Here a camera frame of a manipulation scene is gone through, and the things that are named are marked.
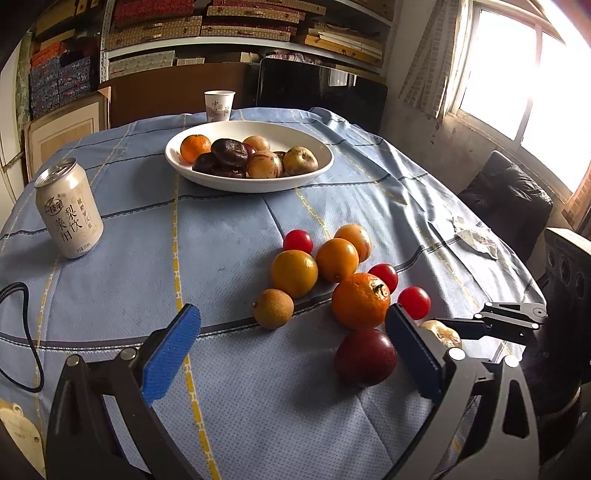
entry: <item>window frame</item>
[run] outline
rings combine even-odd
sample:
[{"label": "window frame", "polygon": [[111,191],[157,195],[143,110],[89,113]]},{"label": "window frame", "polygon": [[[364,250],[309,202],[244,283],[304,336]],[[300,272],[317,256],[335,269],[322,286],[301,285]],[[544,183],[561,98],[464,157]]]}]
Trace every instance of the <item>window frame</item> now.
[{"label": "window frame", "polygon": [[564,41],[560,38],[558,32],[552,27],[552,25],[545,19],[513,5],[500,2],[498,0],[478,0],[473,1],[470,7],[472,9],[472,25],[468,39],[466,61],[464,62],[462,72],[459,77],[460,80],[458,88],[451,104],[449,113],[454,115],[461,123],[480,133],[488,140],[499,146],[502,150],[508,153],[509,156],[513,157],[514,160],[517,160],[517,163],[521,164],[520,166],[525,167],[525,169],[529,171],[528,173],[531,173],[534,177],[537,177],[539,180],[541,180],[542,183],[545,183],[545,185],[550,190],[552,190],[562,202],[566,203],[573,192],[571,192],[571,190],[548,167],[546,167],[546,165],[538,160],[537,157],[532,155],[529,151],[521,146],[521,141],[523,140],[523,136],[525,134],[525,128],[527,126],[527,122],[530,119],[531,110],[534,104],[532,97],[528,98],[525,111],[521,118],[521,122],[514,140],[510,139],[499,132],[496,128],[488,125],[479,118],[463,111],[460,108],[464,93],[466,91],[468,78],[470,76],[470,61],[474,55],[478,21],[480,18],[480,13],[483,10],[493,12],[498,15],[503,15],[535,29],[536,67],[540,66],[543,33],[551,35],[562,43],[564,43]]}]

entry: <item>white paper cup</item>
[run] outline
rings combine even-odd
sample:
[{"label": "white paper cup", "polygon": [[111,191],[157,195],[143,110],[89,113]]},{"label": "white paper cup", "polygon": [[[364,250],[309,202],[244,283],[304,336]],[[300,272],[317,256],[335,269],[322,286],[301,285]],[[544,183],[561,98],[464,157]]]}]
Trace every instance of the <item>white paper cup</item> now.
[{"label": "white paper cup", "polygon": [[205,92],[205,113],[208,122],[227,122],[230,120],[235,93],[231,90],[210,90]]}]

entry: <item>black cable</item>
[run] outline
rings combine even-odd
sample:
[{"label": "black cable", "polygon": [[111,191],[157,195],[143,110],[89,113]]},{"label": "black cable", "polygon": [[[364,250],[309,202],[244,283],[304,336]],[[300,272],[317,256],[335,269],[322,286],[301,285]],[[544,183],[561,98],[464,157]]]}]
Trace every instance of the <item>black cable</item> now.
[{"label": "black cable", "polygon": [[25,329],[25,336],[27,337],[27,342],[29,347],[33,352],[33,356],[35,357],[35,362],[37,363],[37,368],[39,369],[39,385],[36,387],[28,387],[23,385],[22,383],[17,382],[16,380],[12,379],[2,368],[0,368],[0,374],[4,375],[4,377],[16,385],[18,388],[22,388],[31,393],[39,393],[43,389],[43,385],[45,384],[45,375],[43,374],[43,367],[41,366],[41,361],[39,360],[39,355],[37,355],[37,349],[35,345],[33,345],[33,339],[31,338],[31,332],[29,331],[29,322],[28,322],[28,311],[29,311],[29,289],[23,282],[15,282],[11,283],[8,287],[3,288],[0,290],[0,303],[6,300],[7,297],[12,295],[15,292],[21,291],[22,292],[22,325]]}]

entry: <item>aluminum can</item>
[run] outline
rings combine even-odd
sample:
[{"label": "aluminum can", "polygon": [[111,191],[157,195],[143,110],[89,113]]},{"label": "aluminum can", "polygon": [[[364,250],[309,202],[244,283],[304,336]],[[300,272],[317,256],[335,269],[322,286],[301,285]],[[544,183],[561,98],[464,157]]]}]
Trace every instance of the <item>aluminum can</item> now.
[{"label": "aluminum can", "polygon": [[103,234],[103,220],[86,172],[75,158],[60,160],[39,175],[35,203],[64,257],[81,257]]}]

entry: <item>checkered tablecloth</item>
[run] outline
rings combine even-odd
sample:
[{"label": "checkered tablecloth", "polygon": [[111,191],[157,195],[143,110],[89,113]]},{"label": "checkered tablecloth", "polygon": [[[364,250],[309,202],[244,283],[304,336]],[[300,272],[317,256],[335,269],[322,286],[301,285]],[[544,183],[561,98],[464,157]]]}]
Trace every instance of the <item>checkered tablecloth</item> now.
[{"label": "checkered tablecloth", "polygon": [[[67,356],[113,358],[189,302],[201,310],[202,332],[190,362],[154,408],[204,478],[380,479],[431,404],[418,396],[402,364],[372,388],[339,382],[332,358],[346,330],[330,314],[330,284],[319,282],[298,300],[285,327],[268,332],[254,324],[251,304],[270,286],[282,236],[305,229],[317,248],[343,224],[363,225],[374,253],[360,270],[395,265],[399,289],[425,288],[435,316],[471,317],[485,301],[543,301],[541,293],[494,235],[498,260],[459,241],[452,219],[480,220],[382,138],[318,108],[245,109],[232,119],[314,135],[332,149],[335,164],[298,189],[228,193],[179,177],[164,158],[168,140],[204,123],[204,113],[84,137],[48,161],[77,158],[105,224],[95,248],[76,260],[59,257],[35,208],[33,185],[25,188],[0,235],[0,286],[23,281],[30,288],[29,319],[46,386],[32,395],[0,378],[0,397],[19,403],[46,431]],[[0,306],[0,366],[35,384],[20,302],[14,295]],[[491,338],[465,347],[488,358],[505,350]],[[520,354],[517,346],[506,349]],[[113,399],[107,401],[128,459],[144,466]]]}]

